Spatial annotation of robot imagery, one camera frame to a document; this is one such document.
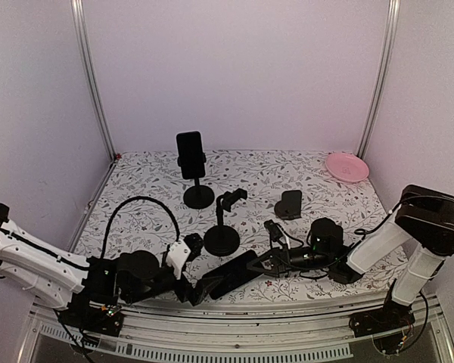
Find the black phone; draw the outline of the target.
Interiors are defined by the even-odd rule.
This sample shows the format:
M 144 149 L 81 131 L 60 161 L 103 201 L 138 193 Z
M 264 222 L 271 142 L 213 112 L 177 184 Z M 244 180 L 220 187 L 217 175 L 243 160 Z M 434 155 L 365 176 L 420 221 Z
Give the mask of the black phone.
M 199 131 L 182 132 L 176 136 L 178 165 L 184 179 L 203 178 L 206 157 Z
M 248 250 L 225 264 L 207 272 L 202 279 L 208 282 L 216 282 L 215 287 L 208 293 L 211 299 L 217 300 L 244 286 L 261 273 L 251 271 L 247 264 L 258 257 L 254 250 Z

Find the black phone stand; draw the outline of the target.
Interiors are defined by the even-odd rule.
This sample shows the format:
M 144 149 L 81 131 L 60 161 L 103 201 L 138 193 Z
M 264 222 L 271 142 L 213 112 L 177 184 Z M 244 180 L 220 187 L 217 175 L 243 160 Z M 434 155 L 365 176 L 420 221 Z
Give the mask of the black phone stand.
M 194 185 L 185 190 L 183 201 L 188 208 L 205 209 L 213 203 L 213 190 L 200 183 L 201 178 L 189 179 L 194 181 Z
M 217 257 L 232 255 L 240 246 L 238 232 L 224 223 L 224 212 L 231 212 L 232 205 L 240 199 L 247 199 L 247 192 L 238 188 L 233 192 L 225 192 L 216 198 L 217 224 L 210 228 L 204 235 L 205 250 Z

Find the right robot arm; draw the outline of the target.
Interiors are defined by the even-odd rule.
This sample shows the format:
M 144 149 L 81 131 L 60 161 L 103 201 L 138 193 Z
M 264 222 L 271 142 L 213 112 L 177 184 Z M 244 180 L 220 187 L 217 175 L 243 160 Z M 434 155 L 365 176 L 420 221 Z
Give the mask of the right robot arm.
M 375 264 L 404 243 L 417 247 L 401 275 L 390 285 L 387 305 L 376 323 L 393 329 L 406 315 L 424 285 L 446 258 L 454 255 L 454 197 L 417 185 L 403 189 L 400 201 L 373 229 L 358 228 L 360 239 L 344 245 L 344 231 L 333 220 L 321 218 L 310 227 L 305 247 L 273 247 L 249 261 L 247 269 L 275 278 L 294 272 L 325 270 L 339 284 L 353 284 Z

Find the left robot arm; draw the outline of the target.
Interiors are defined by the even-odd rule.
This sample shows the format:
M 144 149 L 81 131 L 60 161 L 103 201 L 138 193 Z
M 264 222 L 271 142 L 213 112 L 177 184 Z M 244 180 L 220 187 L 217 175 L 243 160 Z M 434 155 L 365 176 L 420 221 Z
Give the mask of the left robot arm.
M 47 307 L 67 310 L 81 328 L 90 328 L 98 320 L 88 303 L 130 305 L 173 290 L 179 300 L 196 306 L 224 279 L 215 274 L 192 284 L 184 275 L 186 263 L 193 258 L 189 243 L 199 240 L 196 234 L 176 241 L 162 259 L 146 250 L 122 253 L 115 259 L 87 258 L 32 236 L 8 213 L 8 206 L 0 203 L 0 278 L 16 281 Z

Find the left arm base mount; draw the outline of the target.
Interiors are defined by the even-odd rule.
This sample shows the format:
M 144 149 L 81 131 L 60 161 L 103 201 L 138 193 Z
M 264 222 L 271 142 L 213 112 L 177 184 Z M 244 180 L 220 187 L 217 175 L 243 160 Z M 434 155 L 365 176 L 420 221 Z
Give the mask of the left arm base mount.
M 81 331 L 118 337 L 124 315 L 108 307 L 91 306 L 87 299 L 74 299 L 58 312 L 60 322 Z

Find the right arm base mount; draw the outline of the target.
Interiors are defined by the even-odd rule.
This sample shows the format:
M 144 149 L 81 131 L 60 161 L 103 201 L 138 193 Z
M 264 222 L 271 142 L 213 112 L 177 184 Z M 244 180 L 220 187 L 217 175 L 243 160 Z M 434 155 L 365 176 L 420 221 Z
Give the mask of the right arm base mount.
M 412 306 L 404 306 L 393 300 L 393 286 L 390 287 L 382 307 L 350 315 L 349 328 L 355 337 L 379 334 L 415 323 Z

